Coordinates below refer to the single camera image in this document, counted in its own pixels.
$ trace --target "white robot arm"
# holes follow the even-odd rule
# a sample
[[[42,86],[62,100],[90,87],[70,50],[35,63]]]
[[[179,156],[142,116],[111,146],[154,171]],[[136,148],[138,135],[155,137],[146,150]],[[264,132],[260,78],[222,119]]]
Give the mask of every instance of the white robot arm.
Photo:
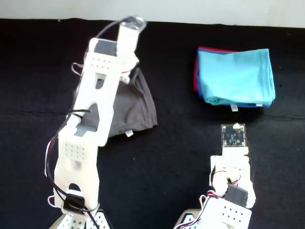
[[[45,174],[54,186],[55,207],[67,214],[57,228],[82,229],[85,222],[87,228],[99,227],[93,217],[96,216],[99,221],[104,219],[103,213],[102,216],[97,215],[100,183],[96,167],[98,147],[107,142],[119,81],[129,82],[130,71],[138,62],[134,54],[138,37],[146,26],[139,17],[127,17],[116,23],[120,24],[116,42],[99,39],[105,29],[89,42],[73,109],[57,134],[59,151],[54,180],[46,163]],[[82,126],[81,118],[85,112],[91,111],[92,106],[97,107],[99,124]],[[55,140],[56,136],[48,144],[46,162]]]
[[[245,125],[222,125],[221,156],[211,156],[208,197],[199,199],[201,210],[187,210],[174,229],[247,229],[255,193]]]

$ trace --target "folded towel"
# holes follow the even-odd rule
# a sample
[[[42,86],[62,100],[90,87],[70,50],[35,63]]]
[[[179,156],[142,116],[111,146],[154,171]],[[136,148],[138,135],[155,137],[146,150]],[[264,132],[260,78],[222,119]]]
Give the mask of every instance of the folded towel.
[[[268,49],[246,52],[200,47],[194,89],[212,105],[269,107],[275,99]]]

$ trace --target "black table surface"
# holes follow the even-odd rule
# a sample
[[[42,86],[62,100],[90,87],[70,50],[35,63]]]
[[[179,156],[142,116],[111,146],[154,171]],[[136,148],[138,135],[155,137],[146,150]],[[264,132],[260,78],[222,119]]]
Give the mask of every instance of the black table surface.
[[[0,199],[2,228],[50,226],[43,174],[48,140],[64,120],[91,37],[105,21],[0,20]],[[111,29],[105,38],[115,39]],[[114,229],[172,229],[208,190],[220,124],[246,123],[255,164],[252,229],[305,225],[305,30],[150,22],[136,54],[159,125],[109,139],[98,154],[99,200]],[[269,109],[211,106],[192,89],[198,46],[269,48],[276,100]],[[54,151],[52,161],[56,159]]]

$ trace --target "circuit board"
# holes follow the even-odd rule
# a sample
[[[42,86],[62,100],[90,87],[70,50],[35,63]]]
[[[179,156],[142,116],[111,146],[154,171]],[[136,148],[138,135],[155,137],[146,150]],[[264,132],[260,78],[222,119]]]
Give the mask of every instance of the circuit board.
[[[221,125],[223,147],[246,146],[245,124]]]

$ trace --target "white label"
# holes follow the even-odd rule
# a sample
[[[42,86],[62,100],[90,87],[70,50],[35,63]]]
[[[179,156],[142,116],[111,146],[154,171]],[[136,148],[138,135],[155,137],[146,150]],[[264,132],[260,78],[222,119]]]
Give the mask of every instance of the white label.
[[[133,131],[132,131],[132,130],[127,130],[127,131],[125,132],[125,134],[126,134],[127,137],[130,137],[130,136],[133,135]]]
[[[237,105],[236,105],[236,104],[231,104],[231,110],[232,110],[233,112],[238,111]]]

